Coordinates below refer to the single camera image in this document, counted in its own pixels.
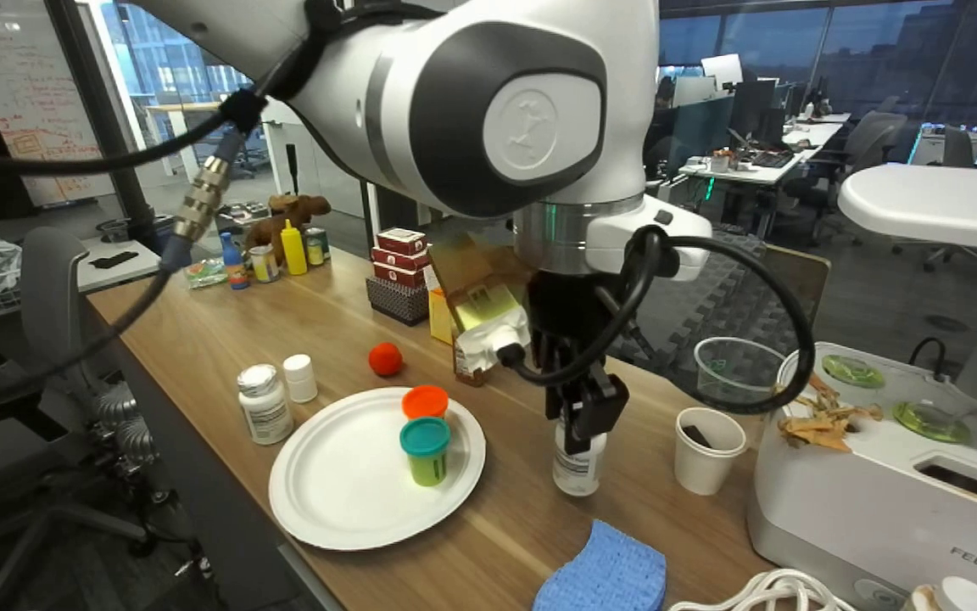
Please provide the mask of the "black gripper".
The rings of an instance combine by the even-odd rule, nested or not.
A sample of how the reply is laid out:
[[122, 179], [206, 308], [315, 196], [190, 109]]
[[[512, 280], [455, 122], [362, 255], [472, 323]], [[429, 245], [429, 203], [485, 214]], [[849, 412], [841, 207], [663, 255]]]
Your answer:
[[615, 274], [549, 274], [528, 281], [532, 349], [521, 377], [545, 388], [545, 418], [563, 418], [563, 449], [580, 456], [608, 435], [628, 388], [604, 371], [608, 347], [630, 319], [630, 281]]

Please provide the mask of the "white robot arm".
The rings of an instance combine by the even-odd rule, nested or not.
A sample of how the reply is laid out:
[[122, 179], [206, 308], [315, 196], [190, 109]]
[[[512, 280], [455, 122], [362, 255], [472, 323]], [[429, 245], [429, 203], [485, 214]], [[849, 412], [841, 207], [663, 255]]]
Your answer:
[[653, 274], [694, 280], [711, 225], [644, 190], [658, 0], [134, 0], [267, 84], [346, 172], [455, 218], [507, 221], [526, 338], [561, 449], [628, 389], [608, 343]]

